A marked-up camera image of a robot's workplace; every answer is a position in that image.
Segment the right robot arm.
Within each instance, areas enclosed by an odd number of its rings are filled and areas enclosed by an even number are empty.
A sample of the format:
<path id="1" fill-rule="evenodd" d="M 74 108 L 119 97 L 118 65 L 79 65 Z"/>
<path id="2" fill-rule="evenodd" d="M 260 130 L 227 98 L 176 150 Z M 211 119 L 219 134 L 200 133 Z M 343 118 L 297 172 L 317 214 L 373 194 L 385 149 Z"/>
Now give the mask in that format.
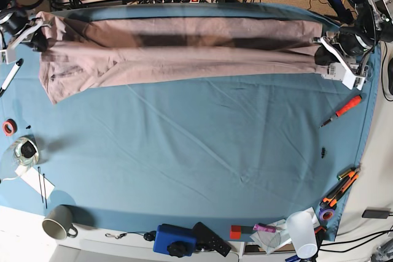
<path id="1" fill-rule="evenodd" d="M 6 48 L 4 32 L 13 37 L 33 27 L 34 22 L 29 18 L 29 12 L 42 4 L 38 0 L 30 5 L 19 5 L 17 0 L 1 0 L 1 49 Z"/>

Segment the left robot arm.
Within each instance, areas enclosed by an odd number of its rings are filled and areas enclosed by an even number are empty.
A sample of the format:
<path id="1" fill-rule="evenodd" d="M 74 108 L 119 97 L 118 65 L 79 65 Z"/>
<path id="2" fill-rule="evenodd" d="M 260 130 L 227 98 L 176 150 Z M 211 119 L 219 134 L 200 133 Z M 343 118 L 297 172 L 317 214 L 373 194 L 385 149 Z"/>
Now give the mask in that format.
<path id="1" fill-rule="evenodd" d="M 368 58 L 378 43 L 392 42 L 392 0 L 347 1 L 356 17 L 351 17 L 338 0 L 328 0 L 343 24 L 328 40 L 345 58 L 360 58 L 356 74 L 365 74 Z"/>

